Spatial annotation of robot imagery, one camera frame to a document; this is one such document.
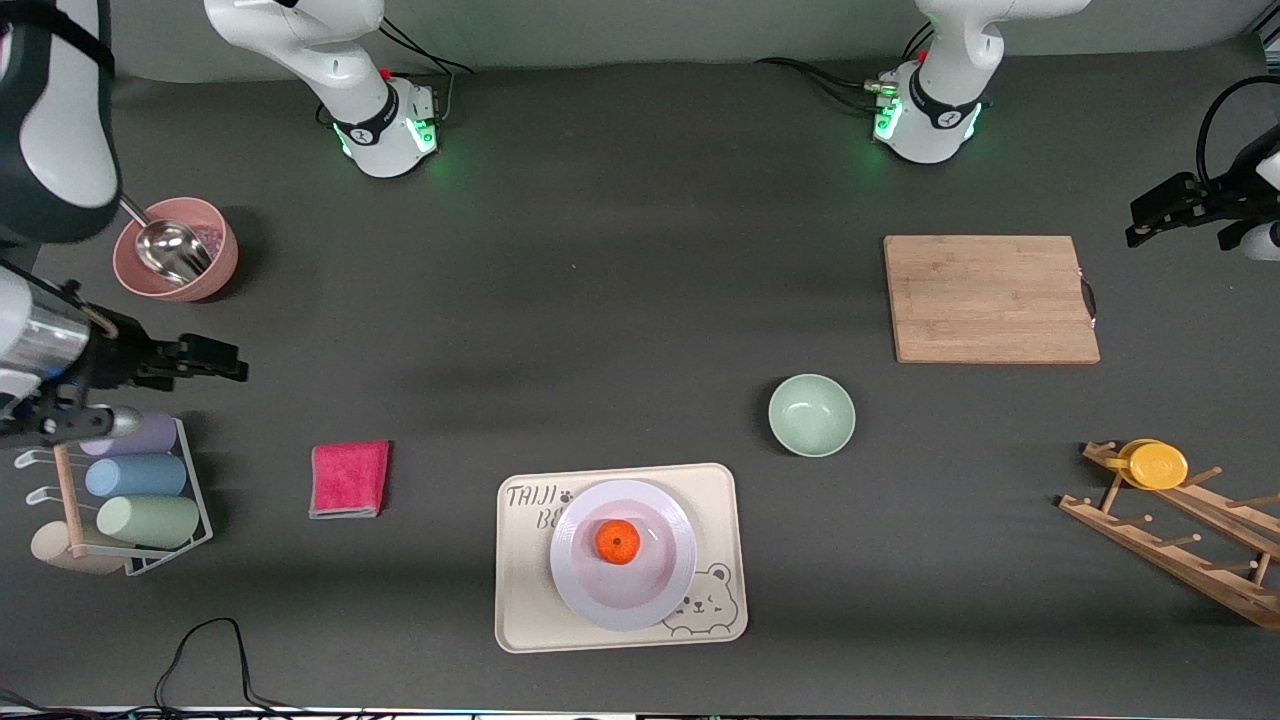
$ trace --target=plate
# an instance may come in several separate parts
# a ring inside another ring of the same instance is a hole
[[[595,552],[595,532],[627,520],[640,532],[640,552],[613,565]],[[552,537],[556,589],[568,607],[617,632],[657,625],[684,602],[694,580],[698,541],[678,502],[643,480],[591,486],[561,515]]]

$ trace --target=gray table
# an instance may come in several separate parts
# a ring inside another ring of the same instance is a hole
[[[781,68],[493,72],[460,82],[443,152],[388,182],[311,124],[302,83],[129,83],[132,193],[224,208],[246,245],[234,291],[131,297],[118,227],[37,269],[156,337],[238,343],[252,379],[105,393],[189,419],[219,519],[154,574],[36,562],[27,541],[58,515],[20,498],[50,475],[0,486],[4,684],[141,702],[183,630],[229,614],[259,689],[307,705],[1275,717],[1280,635],[1052,505],[1105,482],[1076,443],[1135,436],[1225,465],[1224,491],[1277,489],[1280,268],[1220,254],[1212,229],[1123,236],[1129,200],[1190,167],[1213,95],[1260,69],[1256,41],[1011,59],[972,146],[936,168]],[[1272,122],[1266,92],[1242,95],[1215,163]],[[1102,363],[896,364],[881,238],[934,232],[1074,236]],[[858,404],[832,459],[765,434],[764,397],[799,372]],[[387,512],[308,521],[311,447],[364,438],[396,441]],[[498,648],[504,478],[696,461],[737,477],[740,641]],[[228,634],[186,662],[174,702],[239,702]]]

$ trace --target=wooden rack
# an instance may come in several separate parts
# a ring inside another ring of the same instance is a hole
[[[1084,446],[1083,455],[1102,466],[1106,466],[1107,459],[1117,456],[1114,442],[1091,442]],[[1263,533],[1280,537],[1280,519],[1258,510],[1280,503],[1280,495],[1231,500],[1199,487],[1221,473],[1221,468],[1211,468],[1188,478],[1176,488],[1142,492],[1152,492],[1197,521],[1249,548],[1256,553],[1253,559],[1210,562],[1184,550],[1202,539],[1199,533],[1162,539],[1142,528],[1152,520],[1151,515],[1112,516],[1111,507],[1125,484],[1119,473],[1098,507],[1093,507],[1089,498],[1078,500],[1071,496],[1062,496],[1057,506],[1249,621],[1262,628],[1280,629],[1280,589],[1270,589],[1262,584],[1272,559],[1280,557],[1280,542]]]

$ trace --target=yellow cup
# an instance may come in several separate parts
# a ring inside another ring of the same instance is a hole
[[[1175,488],[1187,479],[1187,457],[1158,439],[1135,439],[1120,448],[1119,457],[1107,457],[1103,464],[1142,489]]]

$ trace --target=tray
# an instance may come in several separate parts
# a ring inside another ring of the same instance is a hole
[[[579,616],[561,600],[549,561],[556,523],[579,493],[617,479],[652,483],[684,507],[698,537],[690,596],[705,594],[708,610],[677,611],[650,628],[618,633]],[[730,642],[746,629],[737,495],[733,474],[723,465],[515,475],[498,488],[497,506],[494,637],[507,652]]]

